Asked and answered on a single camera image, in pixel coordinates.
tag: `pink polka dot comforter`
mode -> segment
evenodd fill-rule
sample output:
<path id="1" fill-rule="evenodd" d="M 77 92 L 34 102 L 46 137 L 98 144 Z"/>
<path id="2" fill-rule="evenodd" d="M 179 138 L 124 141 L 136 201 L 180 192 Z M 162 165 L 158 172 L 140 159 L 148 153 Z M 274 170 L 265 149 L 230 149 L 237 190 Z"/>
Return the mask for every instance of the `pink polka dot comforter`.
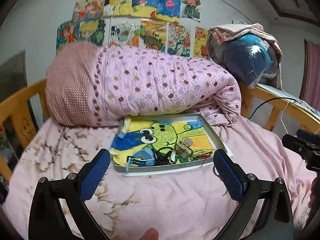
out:
<path id="1" fill-rule="evenodd" d="M 115 126 L 125 115 L 182 112 L 233 125 L 241 108 L 235 78 L 219 65 L 151 49 L 70 43 L 47 80 L 49 110 L 67 126 Z"/>

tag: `pink bedsheet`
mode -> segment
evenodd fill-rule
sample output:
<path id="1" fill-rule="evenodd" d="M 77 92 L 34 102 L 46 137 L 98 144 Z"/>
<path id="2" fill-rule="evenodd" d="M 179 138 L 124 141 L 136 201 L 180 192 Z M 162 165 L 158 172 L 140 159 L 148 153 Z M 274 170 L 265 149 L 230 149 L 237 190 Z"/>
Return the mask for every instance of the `pink bedsheet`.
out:
<path id="1" fill-rule="evenodd" d="M 304 226 L 308 213 L 314 172 L 301 158 L 285 149 L 275 134 L 248 119 L 239 117 L 233 127 L 214 127 L 246 173 L 259 179 L 284 178 L 292 203 L 295 228 Z M 10 181 L 4 210 L 25 238 L 35 186 L 40 177 L 62 179 L 77 172 L 102 147 L 109 148 L 116 129 L 65 128 L 58 132 L 49 119 L 27 147 Z M 249 234 L 262 202 L 244 231 Z M 90 212 L 108 236 L 122 240 L 139 239 L 148 228 L 159 231 L 160 239 L 212 239 L 237 206 L 226 194 L 222 181 L 212 172 L 212 164 L 189 171 L 151 176 L 125 177 L 113 166 L 86 202 Z M 79 235 L 62 202 L 72 231 Z"/>

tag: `black cable on rail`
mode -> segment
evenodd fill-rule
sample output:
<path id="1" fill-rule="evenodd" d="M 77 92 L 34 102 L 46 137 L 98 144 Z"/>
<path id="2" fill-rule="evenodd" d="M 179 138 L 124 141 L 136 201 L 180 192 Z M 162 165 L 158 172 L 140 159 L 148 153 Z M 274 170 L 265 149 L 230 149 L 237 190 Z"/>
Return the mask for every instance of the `black cable on rail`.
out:
<path id="1" fill-rule="evenodd" d="M 270 102 L 272 100 L 276 100 L 276 99 L 290 99 L 290 100 L 296 101 L 297 103 L 301 104 L 298 100 L 296 100 L 294 98 L 286 98 L 286 97 L 271 98 L 271 99 L 261 103 L 260 105 L 258 105 L 258 107 L 253 111 L 253 113 L 250 115 L 250 117 L 248 119 L 250 119 L 254 115 L 254 113 L 259 109 L 259 107 L 263 106 L 265 103 L 268 103 L 268 102 Z"/>

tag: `blue gripper pad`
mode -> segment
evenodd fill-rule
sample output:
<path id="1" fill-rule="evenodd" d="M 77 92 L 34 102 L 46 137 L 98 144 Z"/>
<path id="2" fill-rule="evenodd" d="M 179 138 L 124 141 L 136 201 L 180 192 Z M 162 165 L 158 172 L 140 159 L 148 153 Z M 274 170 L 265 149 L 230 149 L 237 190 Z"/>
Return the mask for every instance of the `blue gripper pad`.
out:
<path id="1" fill-rule="evenodd" d="M 90 163 L 86 163 L 78 173 L 80 181 L 79 195 L 82 202 L 92 198 L 103 175 L 110 165 L 111 156 L 108 150 L 101 149 Z"/>
<path id="2" fill-rule="evenodd" d="M 213 155 L 214 166 L 226 186 L 230 197 L 240 202 L 247 188 L 246 174 L 234 163 L 224 150 L 216 150 Z"/>
<path id="3" fill-rule="evenodd" d="M 298 129 L 297 130 L 297 137 L 304 140 L 304 141 L 307 141 L 309 143 L 313 143 L 315 145 L 320 146 L 320 136 L 319 135 L 309 133 L 309 132 L 302 130 L 302 129 Z"/>

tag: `silver tray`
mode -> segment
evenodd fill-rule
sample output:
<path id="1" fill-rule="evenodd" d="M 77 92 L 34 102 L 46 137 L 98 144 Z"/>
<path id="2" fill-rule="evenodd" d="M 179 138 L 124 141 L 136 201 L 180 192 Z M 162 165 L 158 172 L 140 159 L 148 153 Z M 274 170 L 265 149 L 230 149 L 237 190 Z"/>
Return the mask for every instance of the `silver tray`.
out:
<path id="1" fill-rule="evenodd" d="M 211 144 L 214 149 L 223 149 L 228 153 L 223 142 L 220 140 L 219 136 L 213 130 L 213 128 L 208 124 L 204 117 L 200 114 L 165 114 L 165 115 L 145 115 L 145 116 L 135 116 L 136 119 L 142 120 L 153 120 L 159 122 L 191 122 L 191 121 L 201 121 L 205 132 L 207 133 Z M 117 135 L 120 133 L 123 127 L 123 121 L 120 122 Z M 129 167 L 129 173 L 132 172 L 153 172 L 153 171 L 166 171 L 180 168 L 187 168 L 192 166 L 198 166 L 201 164 L 213 162 L 213 157 L 209 157 L 205 160 L 197 160 L 187 163 L 177 163 L 170 165 L 161 165 L 161 166 L 145 166 L 145 167 Z M 115 170 L 117 172 L 125 173 L 125 167 L 115 164 Z"/>

